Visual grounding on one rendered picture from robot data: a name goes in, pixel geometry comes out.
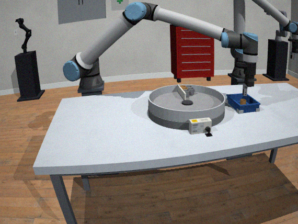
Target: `blue bin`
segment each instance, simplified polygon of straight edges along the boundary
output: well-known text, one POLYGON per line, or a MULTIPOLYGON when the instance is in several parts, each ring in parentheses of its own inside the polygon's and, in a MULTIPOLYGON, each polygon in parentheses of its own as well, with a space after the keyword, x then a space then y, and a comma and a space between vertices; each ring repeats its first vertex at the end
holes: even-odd
POLYGON ((227 94, 228 104, 235 110, 243 110, 243 113, 256 112, 260 108, 260 103, 253 99, 251 96, 244 96, 242 93, 227 94), (246 99, 246 104, 241 105, 240 100, 246 99))

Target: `tabletop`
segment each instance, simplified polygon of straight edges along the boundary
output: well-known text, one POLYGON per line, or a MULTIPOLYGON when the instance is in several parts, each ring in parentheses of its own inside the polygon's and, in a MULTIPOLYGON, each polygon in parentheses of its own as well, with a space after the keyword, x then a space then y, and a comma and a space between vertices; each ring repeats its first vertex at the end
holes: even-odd
MULTIPOLYGON (((209 86, 223 94, 242 85, 209 86)), ((298 89, 288 83, 257 84, 248 95, 260 111, 225 117, 212 137, 162 127, 147 115, 145 91, 62 99, 41 145, 35 175, 82 175, 157 169, 227 158, 298 143, 298 89)))

